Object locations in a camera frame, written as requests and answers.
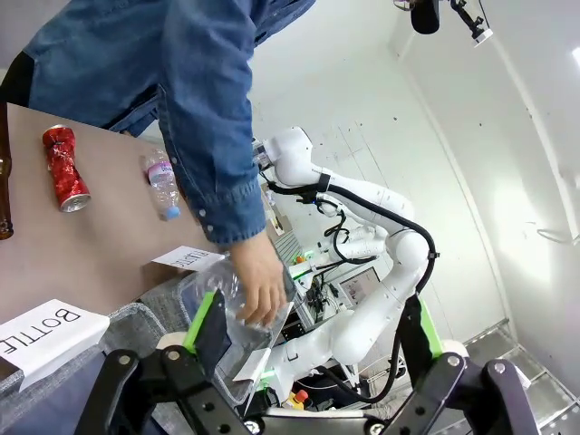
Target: bottle label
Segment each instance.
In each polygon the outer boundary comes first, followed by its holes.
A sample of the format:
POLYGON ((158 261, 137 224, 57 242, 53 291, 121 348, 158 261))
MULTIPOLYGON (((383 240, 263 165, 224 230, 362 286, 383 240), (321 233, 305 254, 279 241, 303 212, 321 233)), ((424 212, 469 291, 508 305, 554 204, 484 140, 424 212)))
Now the bottle label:
POLYGON ((171 163, 168 161, 161 161, 159 163, 155 163, 149 169, 147 169, 147 176, 149 177, 150 182, 154 182, 155 179, 159 177, 167 177, 168 174, 173 175, 173 168, 171 167, 171 163))

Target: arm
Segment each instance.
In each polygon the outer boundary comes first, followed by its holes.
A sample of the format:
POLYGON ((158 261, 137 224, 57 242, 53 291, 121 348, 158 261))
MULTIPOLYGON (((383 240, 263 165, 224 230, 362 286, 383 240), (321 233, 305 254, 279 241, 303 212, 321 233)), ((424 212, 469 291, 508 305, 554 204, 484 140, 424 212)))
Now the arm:
POLYGON ((208 239, 229 246, 248 321, 285 301, 282 265, 264 228, 252 161, 255 22, 266 0, 171 0, 162 38, 159 126, 175 173, 208 239))

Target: red soda can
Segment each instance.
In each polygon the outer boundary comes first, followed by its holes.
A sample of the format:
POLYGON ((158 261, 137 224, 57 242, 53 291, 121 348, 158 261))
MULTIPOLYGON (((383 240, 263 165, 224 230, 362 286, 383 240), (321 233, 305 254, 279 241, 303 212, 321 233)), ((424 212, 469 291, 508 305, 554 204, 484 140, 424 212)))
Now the red soda can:
POLYGON ((80 210, 91 199, 87 185, 74 167, 75 142, 73 129, 65 125, 54 125, 43 134, 56 199, 61 211, 66 212, 80 210))

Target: blue bottle cap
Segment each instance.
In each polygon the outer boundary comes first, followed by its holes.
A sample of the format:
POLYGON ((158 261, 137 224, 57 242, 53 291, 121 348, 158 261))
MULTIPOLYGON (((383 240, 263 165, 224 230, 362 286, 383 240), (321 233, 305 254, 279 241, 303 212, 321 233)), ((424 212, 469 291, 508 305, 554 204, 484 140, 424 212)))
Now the blue bottle cap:
POLYGON ((172 220, 173 218, 177 218, 181 214, 181 210, 177 206, 169 207, 165 210, 165 218, 167 220, 172 220))

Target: brown glass bottle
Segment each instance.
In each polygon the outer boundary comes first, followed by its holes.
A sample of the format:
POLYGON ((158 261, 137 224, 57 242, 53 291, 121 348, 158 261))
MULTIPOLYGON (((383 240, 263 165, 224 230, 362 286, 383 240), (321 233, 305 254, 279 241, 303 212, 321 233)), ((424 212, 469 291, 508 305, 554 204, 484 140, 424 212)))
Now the brown glass bottle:
POLYGON ((11 169, 8 107, 4 101, 0 101, 0 240, 6 240, 14 233, 12 220, 10 220, 10 198, 8 197, 8 177, 11 169))

